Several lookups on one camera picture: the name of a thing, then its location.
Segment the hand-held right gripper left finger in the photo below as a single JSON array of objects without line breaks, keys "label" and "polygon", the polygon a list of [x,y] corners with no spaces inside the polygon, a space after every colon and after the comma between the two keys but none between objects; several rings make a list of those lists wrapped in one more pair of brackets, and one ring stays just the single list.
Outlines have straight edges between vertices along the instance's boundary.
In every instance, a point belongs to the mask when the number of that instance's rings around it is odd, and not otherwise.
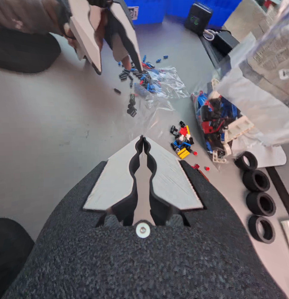
[{"label": "hand-held right gripper left finger", "polygon": [[132,226],[138,204],[135,173],[143,151],[140,135],[113,154],[89,192],[83,210],[113,213],[124,226]]}]

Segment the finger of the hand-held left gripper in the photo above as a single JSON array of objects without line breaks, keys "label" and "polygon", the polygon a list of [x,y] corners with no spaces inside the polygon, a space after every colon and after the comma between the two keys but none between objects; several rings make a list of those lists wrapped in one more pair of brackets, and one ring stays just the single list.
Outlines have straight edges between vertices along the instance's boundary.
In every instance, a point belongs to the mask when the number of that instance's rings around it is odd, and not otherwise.
[{"label": "finger of the hand-held left gripper", "polygon": [[98,75],[102,73],[101,50],[96,31],[101,21],[101,7],[87,0],[68,0],[71,10],[70,29],[77,40],[76,54],[79,60],[87,59]]},{"label": "finger of the hand-held left gripper", "polygon": [[143,70],[139,51],[139,44],[135,32],[135,28],[131,19],[130,11],[124,1],[113,1],[111,6],[106,9],[115,19],[121,40],[126,48],[129,57],[136,65],[139,71]]}]

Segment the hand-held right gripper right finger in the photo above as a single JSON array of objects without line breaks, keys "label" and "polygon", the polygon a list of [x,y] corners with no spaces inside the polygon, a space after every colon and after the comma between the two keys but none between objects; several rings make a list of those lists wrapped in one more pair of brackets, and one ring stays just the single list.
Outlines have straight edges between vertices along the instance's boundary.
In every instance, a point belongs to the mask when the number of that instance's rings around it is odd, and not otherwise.
[{"label": "hand-held right gripper right finger", "polygon": [[165,226],[173,215],[188,223],[188,211],[203,209],[203,203],[181,166],[180,159],[149,137],[143,138],[150,177],[150,214],[156,226]]}]

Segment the pile of blue black pins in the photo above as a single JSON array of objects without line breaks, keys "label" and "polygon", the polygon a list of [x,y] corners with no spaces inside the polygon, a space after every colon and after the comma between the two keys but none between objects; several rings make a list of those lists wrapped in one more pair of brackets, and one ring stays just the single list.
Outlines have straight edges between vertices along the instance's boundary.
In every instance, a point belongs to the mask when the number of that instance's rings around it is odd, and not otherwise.
[{"label": "pile of blue black pins", "polygon": [[162,58],[157,59],[154,63],[148,61],[145,54],[141,60],[143,67],[142,71],[136,68],[136,65],[131,62],[131,69],[124,68],[122,62],[118,62],[118,66],[122,67],[119,74],[121,82],[128,81],[130,93],[128,96],[127,114],[134,118],[137,114],[136,97],[141,96],[146,98],[148,95],[157,95],[161,93],[160,75],[164,75],[164,70],[157,70],[156,64],[159,64]]}]

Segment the clear plastic bag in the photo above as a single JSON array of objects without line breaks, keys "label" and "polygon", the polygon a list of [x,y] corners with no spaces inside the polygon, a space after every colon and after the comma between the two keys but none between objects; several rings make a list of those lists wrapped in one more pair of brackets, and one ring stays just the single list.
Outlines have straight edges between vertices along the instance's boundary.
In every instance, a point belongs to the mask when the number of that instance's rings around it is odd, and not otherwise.
[{"label": "clear plastic bag", "polygon": [[165,67],[160,75],[161,93],[136,97],[137,114],[134,117],[131,133],[160,138],[169,131],[172,122],[177,120],[177,105],[189,99],[190,95],[174,67]]}]

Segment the person's left forearm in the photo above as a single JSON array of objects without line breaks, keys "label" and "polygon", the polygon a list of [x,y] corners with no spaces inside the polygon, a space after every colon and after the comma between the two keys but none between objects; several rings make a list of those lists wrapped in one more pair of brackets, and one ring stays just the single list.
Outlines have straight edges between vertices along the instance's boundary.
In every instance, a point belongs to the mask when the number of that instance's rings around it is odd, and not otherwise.
[{"label": "person's left forearm", "polygon": [[58,1],[51,0],[0,0],[0,28],[62,35],[58,25],[60,8]]}]

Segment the black elbow cushion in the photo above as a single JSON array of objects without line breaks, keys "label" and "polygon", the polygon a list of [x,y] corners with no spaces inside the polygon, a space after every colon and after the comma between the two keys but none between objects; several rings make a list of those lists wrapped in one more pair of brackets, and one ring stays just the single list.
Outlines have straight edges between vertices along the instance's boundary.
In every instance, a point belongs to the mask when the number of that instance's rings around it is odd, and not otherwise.
[{"label": "black elbow cushion", "polygon": [[0,28],[1,69],[25,74],[41,73],[52,66],[60,53],[60,45],[50,33],[27,34]]}]

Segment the grey desk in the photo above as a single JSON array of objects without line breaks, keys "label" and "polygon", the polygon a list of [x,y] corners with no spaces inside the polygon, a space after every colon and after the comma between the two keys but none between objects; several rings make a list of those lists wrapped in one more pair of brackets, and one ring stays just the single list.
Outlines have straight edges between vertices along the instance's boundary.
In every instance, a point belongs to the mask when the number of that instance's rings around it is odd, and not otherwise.
[{"label": "grey desk", "polygon": [[[162,24],[135,27],[141,54],[150,62],[169,55],[160,67],[175,67],[188,92],[209,80],[213,64],[200,39],[180,23],[165,19]],[[132,132],[147,134],[172,152],[169,128],[186,122],[195,136],[198,163],[205,175],[229,201],[247,229],[250,215],[239,169],[229,163],[217,170],[202,148],[200,132],[189,98],[171,99],[176,111],[158,109],[164,133],[157,124],[152,130],[139,125],[139,114],[126,113],[129,84],[121,83],[120,67],[107,45],[102,52],[103,72],[98,76],[86,62],[79,61],[64,38],[56,36],[62,53],[45,72],[36,75],[0,69],[0,217],[21,224],[36,241],[46,220],[82,178],[99,162],[109,158],[132,140]],[[271,218],[277,233],[271,245],[250,237],[260,260],[289,298],[289,249],[280,221],[288,219],[282,201],[271,185],[268,192],[277,204]]]}]

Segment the person's left hand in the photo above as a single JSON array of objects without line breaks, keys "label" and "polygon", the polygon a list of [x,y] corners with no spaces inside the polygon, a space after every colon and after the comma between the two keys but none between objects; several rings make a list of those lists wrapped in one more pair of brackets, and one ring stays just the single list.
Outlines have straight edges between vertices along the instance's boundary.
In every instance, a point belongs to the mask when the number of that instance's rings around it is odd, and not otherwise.
[{"label": "person's left hand", "polygon": [[101,20],[95,32],[95,40],[100,51],[105,40],[113,52],[113,57],[117,62],[122,62],[125,69],[131,69],[129,54],[121,40],[118,28],[116,27],[115,19],[106,9],[100,12]]}]

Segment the blue plastic crate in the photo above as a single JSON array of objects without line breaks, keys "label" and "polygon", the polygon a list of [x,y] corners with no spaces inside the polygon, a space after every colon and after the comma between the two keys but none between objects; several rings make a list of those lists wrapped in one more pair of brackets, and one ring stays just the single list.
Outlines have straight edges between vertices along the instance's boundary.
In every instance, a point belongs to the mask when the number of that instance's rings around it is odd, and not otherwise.
[{"label": "blue plastic crate", "polygon": [[[170,0],[167,1],[166,14],[186,18],[189,10],[196,0]],[[221,27],[236,10],[241,0],[198,0],[201,4],[212,9],[213,14],[209,25]]]},{"label": "blue plastic crate", "polygon": [[162,23],[166,12],[165,0],[125,0],[134,25]]}]

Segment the pile of mixed small bricks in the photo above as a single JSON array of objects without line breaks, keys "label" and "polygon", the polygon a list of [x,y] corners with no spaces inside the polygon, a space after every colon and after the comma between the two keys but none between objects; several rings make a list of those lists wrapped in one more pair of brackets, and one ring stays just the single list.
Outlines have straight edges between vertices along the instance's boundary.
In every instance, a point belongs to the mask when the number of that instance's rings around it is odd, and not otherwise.
[{"label": "pile of mixed small bricks", "polygon": [[177,126],[172,125],[169,133],[173,138],[170,146],[178,159],[183,161],[188,157],[198,157],[198,151],[194,148],[194,138],[184,121],[180,121]]}]

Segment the black device with green rings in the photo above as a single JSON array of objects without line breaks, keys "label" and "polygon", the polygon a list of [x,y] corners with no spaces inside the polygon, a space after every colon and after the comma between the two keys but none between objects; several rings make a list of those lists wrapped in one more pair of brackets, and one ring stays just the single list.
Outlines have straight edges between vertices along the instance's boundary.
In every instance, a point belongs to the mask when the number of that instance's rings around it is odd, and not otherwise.
[{"label": "black device with green rings", "polygon": [[184,27],[198,36],[202,36],[212,15],[213,10],[210,7],[201,2],[194,2],[185,20]]}]

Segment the black toy tyre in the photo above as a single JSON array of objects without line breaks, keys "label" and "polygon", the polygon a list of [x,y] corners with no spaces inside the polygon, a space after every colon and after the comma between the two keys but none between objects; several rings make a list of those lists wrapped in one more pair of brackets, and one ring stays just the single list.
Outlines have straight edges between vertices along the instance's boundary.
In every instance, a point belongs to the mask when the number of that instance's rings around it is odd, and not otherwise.
[{"label": "black toy tyre", "polygon": [[258,161],[254,154],[244,151],[234,160],[234,164],[241,170],[252,171],[258,168]]},{"label": "black toy tyre", "polygon": [[265,217],[251,215],[248,220],[248,230],[251,236],[259,242],[271,244],[275,240],[274,227]]},{"label": "black toy tyre", "polygon": [[266,192],[271,186],[268,176],[260,170],[244,171],[242,182],[251,192]]},{"label": "black toy tyre", "polygon": [[270,217],[276,213],[276,204],[266,192],[250,192],[246,196],[246,205],[255,215]]}]

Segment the clear bag of toy bricks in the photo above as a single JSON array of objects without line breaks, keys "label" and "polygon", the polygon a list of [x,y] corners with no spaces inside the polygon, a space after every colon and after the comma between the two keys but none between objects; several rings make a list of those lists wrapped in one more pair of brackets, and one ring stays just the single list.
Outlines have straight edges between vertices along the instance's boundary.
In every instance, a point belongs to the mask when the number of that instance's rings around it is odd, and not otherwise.
[{"label": "clear bag of toy bricks", "polygon": [[191,99],[206,150],[226,159],[259,144],[289,143],[289,28],[249,34],[225,50],[212,80]]}]

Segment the black power adapter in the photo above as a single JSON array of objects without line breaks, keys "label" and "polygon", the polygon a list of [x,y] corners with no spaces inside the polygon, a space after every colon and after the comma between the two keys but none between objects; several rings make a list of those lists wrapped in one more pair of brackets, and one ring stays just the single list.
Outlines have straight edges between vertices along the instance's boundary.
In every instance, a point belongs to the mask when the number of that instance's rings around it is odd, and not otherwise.
[{"label": "black power adapter", "polygon": [[229,31],[221,31],[214,36],[211,44],[223,56],[227,56],[239,44],[239,41]]}]

